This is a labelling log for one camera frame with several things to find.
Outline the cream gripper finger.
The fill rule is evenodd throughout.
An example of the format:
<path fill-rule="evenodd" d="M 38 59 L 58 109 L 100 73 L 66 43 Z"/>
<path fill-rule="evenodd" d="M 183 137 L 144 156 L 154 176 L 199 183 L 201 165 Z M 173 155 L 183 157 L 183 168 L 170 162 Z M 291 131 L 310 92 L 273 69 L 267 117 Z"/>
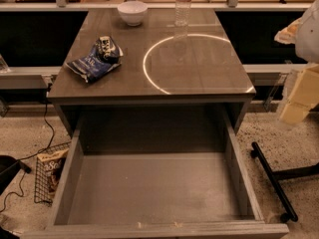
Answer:
<path fill-rule="evenodd" d="M 297 103 L 287 103 L 279 117 L 279 119 L 287 124 L 298 124 L 302 122 L 309 114 L 309 110 L 305 106 Z"/>
<path fill-rule="evenodd" d="M 298 73 L 288 98 L 291 104 L 311 110 L 319 104 L 319 65 L 310 64 Z"/>

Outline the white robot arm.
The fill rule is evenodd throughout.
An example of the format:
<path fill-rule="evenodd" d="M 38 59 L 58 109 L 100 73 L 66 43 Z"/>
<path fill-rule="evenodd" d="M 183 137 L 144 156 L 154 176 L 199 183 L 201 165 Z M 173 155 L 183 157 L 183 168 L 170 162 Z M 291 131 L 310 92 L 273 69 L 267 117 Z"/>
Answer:
<path fill-rule="evenodd" d="M 319 104 L 319 0 L 300 18 L 278 31 L 274 40 L 294 44 L 295 54 L 307 62 L 286 82 L 286 98 L 279 111 L 280 121 L 295 125 Z"/>

